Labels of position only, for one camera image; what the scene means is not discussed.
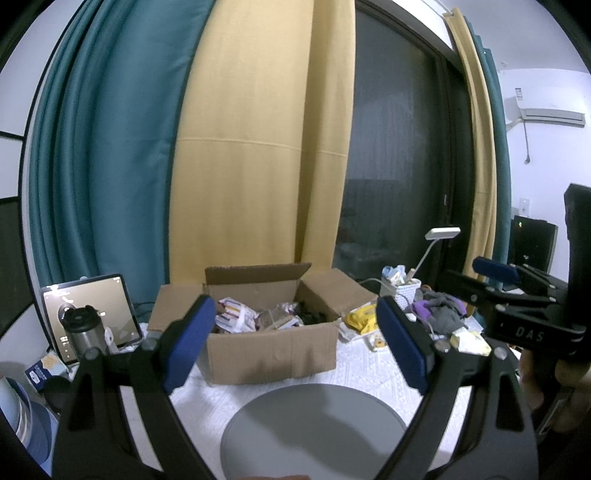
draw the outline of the teal curtain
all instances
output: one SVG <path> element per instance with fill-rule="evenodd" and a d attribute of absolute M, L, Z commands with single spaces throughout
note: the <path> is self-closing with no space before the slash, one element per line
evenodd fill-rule
<path fill-rule="evenodd" d="M 214 0 L 86 0 L 33 129 L 30 224 L 42 285 L 123 274 L 132 300 L 168 282 L 168 197 L 194 52 Z"/>
<path fill-rule="evenodd" d="M 474 33 L 474 29 L 467 19 L 466 23 L 478 53 L 491 101 L 496 155 L 496 231 L 492 259 L 506 264 L 511 233 L 511 168 L 503 97 L 492 53 L 488 48 L 482 46 L 482 39 Z"/>

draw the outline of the tablet screen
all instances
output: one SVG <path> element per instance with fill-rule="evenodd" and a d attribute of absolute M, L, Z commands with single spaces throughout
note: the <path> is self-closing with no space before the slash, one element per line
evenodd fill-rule
<path fill-rule="evenodd" d="M 55 343 L 66 365 L 77 361 L 76 353 L 61 324 L 63 315 L 69 308 L 93 306 L 104 327 L 111 328 L 118 347 L 141 338 L 123 279 L 119 275 L 52 285 L 44 288 L 41 294 Z"/>

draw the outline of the box flap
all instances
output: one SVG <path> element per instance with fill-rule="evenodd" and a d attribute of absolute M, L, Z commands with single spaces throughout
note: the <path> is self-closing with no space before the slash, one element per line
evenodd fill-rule
<path fill-rule="evenodd" d="M 338 268 L 310 275 L 303 278 L 300 284 L 307 287 L 334 313 L 329 315 L 329 320 L 335 320 L 378 298 L 375 293 L 363 288 Z"/>
<path fill-rule="evenodd" d="M 207 285 L 207 293 L 215 301 L 231 297 L 250 308 L 260 311 L 273 308 L 284 301 L 293 301 L 298 286 L 297 280 L 272 283 L 241 283 L 236 285 Z"/>
<path fill-rule="evenodd" d="M 203 285 L 162 285 L 148 322 L 148 330 L 163 332 L 175 320 L 183 318 L 197 297 L 203 293 Z"/>
<path fill-rule="evenodd" d="M 208 267 L 205 269 L 205 281 L 208 285 L 235 285 L 298 280 L 308 271 L 310 266 L 310 263 L 291 263 L 245 267 Z"/>
<path fill-rule="evenodd" d="M 207 354 L 214 384 L 259 384 L 336 368 L 338 332 L 322 323 L 275 332 L 212 333 Z"/>

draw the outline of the desk lamp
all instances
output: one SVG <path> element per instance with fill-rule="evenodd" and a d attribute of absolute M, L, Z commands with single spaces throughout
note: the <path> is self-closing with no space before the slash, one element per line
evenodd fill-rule
<path fill-rule="evenodd" d="M 421 267 L 421 265 L 423 264 L 423 262 L 427 258 L 427 255 L 429 254 L 429 252 L 433 248 L 433 245 L 435 245 L 439 240 L 446 240 L 448 238 L 454 238 L 459 233 L 460 233 L 460 228 L 457 226 L 450 226 L 450 227 L 443 227 L 443 228 L 431 228 L 427 232 L 427 234 L 425 235 L 425 240 L 430 240 L 431 244 L 427 247 L 427 251 L 423 255 L 421 261 L 418 263 L 416 268 L 411 268 L 409 270 L 408 275 L 404 279 L 404 282 L 408 283 L 413 279 L 414 274 L 417 272 L 417 270 Z"/>

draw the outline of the small box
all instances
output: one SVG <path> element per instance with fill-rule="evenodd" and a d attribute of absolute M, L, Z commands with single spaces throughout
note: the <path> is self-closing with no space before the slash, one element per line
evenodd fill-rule
<path fill-rule="evenodd" d="M 68 368 L 54 352 L 47 353 L 41 360 L 25 370 L 25 375 L 38 392 L 43 391 L 45 382 L 51 377 L 66 375 Z"/>
<path fill-rule="evenodd" d="M 231 297 L 260 311 L 285 301 L 303 301 L 327 322 L 266 332 L 211 333 L 207 353 L 215 384 L 256 384 L 300 378 L 336 367 L 335 320 L 376 295 L 333 268 L 302 278 L 310 264 L 210 267 L 206 284 L 163 285 L 148 323 L 164 331 L 183 317 L 200 293 Z"/>

